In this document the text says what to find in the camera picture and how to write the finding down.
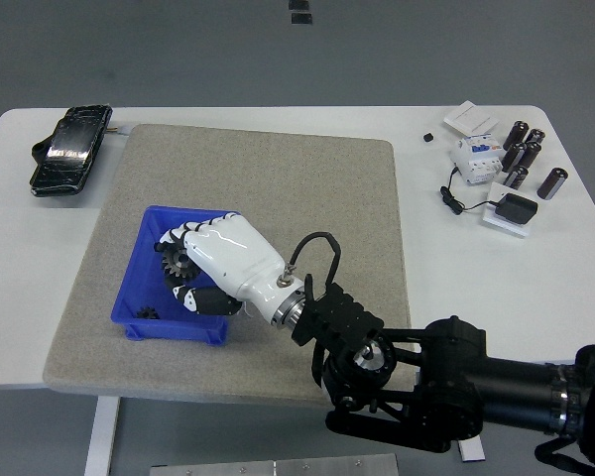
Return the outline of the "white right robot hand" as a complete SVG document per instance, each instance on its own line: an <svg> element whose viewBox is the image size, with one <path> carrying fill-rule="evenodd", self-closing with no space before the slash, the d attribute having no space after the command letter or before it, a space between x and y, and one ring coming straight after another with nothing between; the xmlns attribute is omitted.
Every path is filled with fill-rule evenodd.
<svg viewBox="0 0 595 476"><path fill-rule="evenodd" d="M240 214L186 222L165 232L155 248L164 254L166 273L185 279L196 265L229 297L252 304L272 325L282 326L293 311L301 311L303 281Z"/></svg>

